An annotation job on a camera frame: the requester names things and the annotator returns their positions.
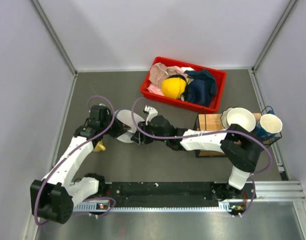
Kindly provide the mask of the white mesh laundry bag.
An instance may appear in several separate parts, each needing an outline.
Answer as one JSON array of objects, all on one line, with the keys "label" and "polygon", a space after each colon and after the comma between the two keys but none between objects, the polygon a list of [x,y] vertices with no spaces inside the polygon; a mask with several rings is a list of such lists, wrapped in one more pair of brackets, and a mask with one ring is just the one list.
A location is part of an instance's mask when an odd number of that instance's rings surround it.
[{"label": "white mesh laundry bag", "polygon": [[137,131],[136,125],[133,123],[132,120],[132,111],[128,109],[116,110],[115,118],[130,127],[130,129],[128,129],[126,133],[120,135],[117,140],[123,143],[132,144],[133,141],[131,140],[131,137]]}]

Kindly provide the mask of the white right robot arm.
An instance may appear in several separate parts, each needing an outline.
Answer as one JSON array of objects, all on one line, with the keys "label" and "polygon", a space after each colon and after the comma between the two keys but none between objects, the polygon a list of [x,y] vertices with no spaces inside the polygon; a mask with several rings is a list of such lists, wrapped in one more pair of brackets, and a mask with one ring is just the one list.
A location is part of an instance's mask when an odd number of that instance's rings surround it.
[{"label": "white right robot arm", "polygon": [[162,115],[148,121],[135,121],[136,133],[132,139],[147,145],[153,141],[164,142],[174,151],[211,151],[224,154],[232,163],[232,171],[226,185],[226,192],[238,198],[245,191],[248,178],[255,172],[260,154],[265,146],[250,132],[238,124],[217,131],[197,131],[177,128]]}]

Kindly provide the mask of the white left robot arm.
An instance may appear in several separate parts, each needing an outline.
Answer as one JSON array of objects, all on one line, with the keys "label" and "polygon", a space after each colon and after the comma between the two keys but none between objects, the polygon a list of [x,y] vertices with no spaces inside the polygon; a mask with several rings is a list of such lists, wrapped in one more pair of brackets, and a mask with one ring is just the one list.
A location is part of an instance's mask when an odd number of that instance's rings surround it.
[{"label": "white left robot arm", "polygon": [[89,112],[54,168],[30,186],[31,212],[37,225],[41,224],[39,219],[64,224],[74,207],[90,197],[99,199],[106,194],[103,176],[88,173],[78,182],[74,181],[74,176],[90,153],[105,150],[104,135],[125,139],[135,126],[130,110],[112,112],[105,105],[94,105]]}]

